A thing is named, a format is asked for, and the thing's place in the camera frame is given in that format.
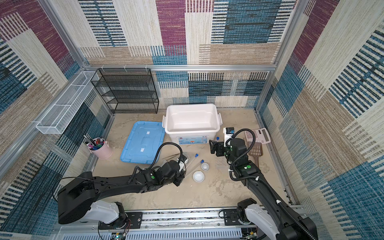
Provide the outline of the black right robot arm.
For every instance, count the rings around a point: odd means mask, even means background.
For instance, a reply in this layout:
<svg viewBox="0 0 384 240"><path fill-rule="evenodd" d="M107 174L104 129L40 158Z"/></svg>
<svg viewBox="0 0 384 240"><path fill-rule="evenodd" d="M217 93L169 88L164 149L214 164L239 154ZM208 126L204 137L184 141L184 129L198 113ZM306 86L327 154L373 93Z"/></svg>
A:
<svg viewBox="0 0 384 240"><path fill-rule="evenodd" d="M239 220L256 225L271 240L316 240L317 227L301 217L271 187L261 170L249 159L243 139L225 142L209 141L211 154L225 157L230 164L230 178L242 182L257 198L238 203Z"/></svg>

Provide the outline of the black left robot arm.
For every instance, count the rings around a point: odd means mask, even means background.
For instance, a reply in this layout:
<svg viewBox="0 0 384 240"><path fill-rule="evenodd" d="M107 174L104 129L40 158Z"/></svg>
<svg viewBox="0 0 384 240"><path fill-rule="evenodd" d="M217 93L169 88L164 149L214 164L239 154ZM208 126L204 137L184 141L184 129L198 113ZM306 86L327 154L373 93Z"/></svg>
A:
<svg viewBox="0 0 384 240"><path fill-rule="evenodd" d="M173 160L151 169L135 167L129 176L104 178L94 177L92 172L82 173L58 191L58 222L76 222L86 216L94 203L108 197L153 192L171 183L178 187L185 176L182 162Z"/></svg>

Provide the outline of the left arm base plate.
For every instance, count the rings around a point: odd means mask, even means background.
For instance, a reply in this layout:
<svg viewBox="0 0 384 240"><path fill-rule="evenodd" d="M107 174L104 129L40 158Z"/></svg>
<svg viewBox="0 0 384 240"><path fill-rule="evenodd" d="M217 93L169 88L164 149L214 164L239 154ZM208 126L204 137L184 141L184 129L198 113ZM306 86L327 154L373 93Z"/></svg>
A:
<svg viewBox="0 0 384 240"><path fill-rule="evenodd" d="M99 230L128 230L139 229L143 220L143 212L126 212L126 218L123 221L116 220L111 224L100 222Z"/></svg>

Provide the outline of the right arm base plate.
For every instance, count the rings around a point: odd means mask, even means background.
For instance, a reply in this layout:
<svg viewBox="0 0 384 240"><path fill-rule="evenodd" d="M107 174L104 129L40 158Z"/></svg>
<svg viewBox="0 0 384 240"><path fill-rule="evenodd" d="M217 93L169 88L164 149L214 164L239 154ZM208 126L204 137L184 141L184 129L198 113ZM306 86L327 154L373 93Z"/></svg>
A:
<svg viewBox="0 0 384 240"><path fill-rule="evenodd" d="M224 219L226 226L239 226L250 224L250 222L246 218L245 211L239 208L222 209L219 212L219 217Z"/></svg>

